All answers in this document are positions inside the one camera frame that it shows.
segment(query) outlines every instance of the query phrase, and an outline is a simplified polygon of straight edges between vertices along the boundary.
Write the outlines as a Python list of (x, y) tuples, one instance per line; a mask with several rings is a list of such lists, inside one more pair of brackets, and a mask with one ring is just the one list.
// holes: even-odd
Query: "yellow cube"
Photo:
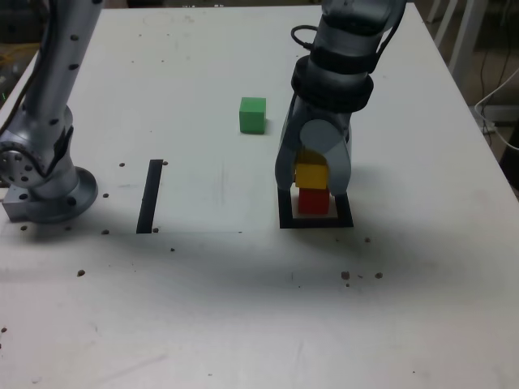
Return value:
[(296, 164), (295, 185), (304, 189), (326, 189), (328, 185), (328, 166)]

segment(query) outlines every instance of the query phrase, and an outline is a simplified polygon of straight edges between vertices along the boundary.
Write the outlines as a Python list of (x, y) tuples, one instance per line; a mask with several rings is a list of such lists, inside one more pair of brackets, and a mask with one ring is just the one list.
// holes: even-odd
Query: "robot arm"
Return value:
[[(350, 117), (366, 106), (373, 90), (369, 74), (397, 30), (404, 9), (405, 0), (329, 0), (323, 4), (318, 28), (293, 30), (293, 38), (310, 55), (298, 60), (292, 78), (294, 97), (276, 160), (279, 190), (290, 190), (298, 154), (308, 149), (325, 158), (332, 195), (346, 193), (351, 175)], [(312, 44), (294, 35), (305, 28), (317, 31)]]
[[(72, 114), (66, 103), (101, 8), (102, 0), (49, 0), (36, 65), (0, 127), (0, 176), (11, 184), (3, 206), (13, 221), (70, 219), (97, 196), (93, 175), (72, 164)], [(301, 27), (293, 30), (310, 55), (297, 62), (292, 78), (294, 97), (276, 161), (279, 190), (290, 190), (296, 158), (306, 148), (326, 159), (332, 195), (345, 194), (351, 173), (350, 116), (367, 104), (373, 89), (369, 74), (404, 9), (405, 0), (329, 0), (319, 28), (313, 28), (313, 44), (295, 38)]]
[(49, 1), (34, 70), (0, 128), (0, 175), (11, 184), (3, 206), (11, 220), (70, 219), (97, 196), (93, 175), (72, 164), (66, 103), (101, 8), (101, 0)]

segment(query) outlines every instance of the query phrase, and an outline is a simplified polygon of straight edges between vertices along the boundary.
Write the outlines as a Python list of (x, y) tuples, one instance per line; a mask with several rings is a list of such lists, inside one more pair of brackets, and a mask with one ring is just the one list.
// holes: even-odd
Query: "black tape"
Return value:
[(144, 186), (143, 202), (140, 204), (137, 233), (152, 233), (155, 206), (161, 184), (162, 160), (150, 160)]

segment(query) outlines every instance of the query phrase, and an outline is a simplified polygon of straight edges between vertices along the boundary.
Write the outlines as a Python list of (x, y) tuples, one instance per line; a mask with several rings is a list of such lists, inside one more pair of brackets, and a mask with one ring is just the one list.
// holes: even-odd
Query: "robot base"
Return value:
[(28, 190), (11, 186), (3, 200), (9, 219), (14, 222), (58, 223), (85, 212), (96, 200), (97, 183), (89, 171), (77, 167), (75, 171), (79, 177), (78, 185), (59, 199), (35, 199)]
[(277, 189), (280, 229), (340, 229), (353, 227), (348, 195), (335, 196), (336, 218), (294, 219), (292, 215), (292, 196), (289, 190)]

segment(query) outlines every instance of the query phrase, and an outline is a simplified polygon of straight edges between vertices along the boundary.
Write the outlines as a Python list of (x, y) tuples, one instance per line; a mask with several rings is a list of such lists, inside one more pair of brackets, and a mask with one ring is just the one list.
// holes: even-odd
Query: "white table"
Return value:
[[(70, 101), (100, 197), (68, 224), (0, 216), (2, 389), (519, 385), (517, 201), (414, 5), (353, 118), (354, 229), (278, 228), (290, 29), (319, 18), (103, 12)], [(266, 135), (239, 134), (242, 96)], [(153, 158), (160, 232), (136, 235)]]

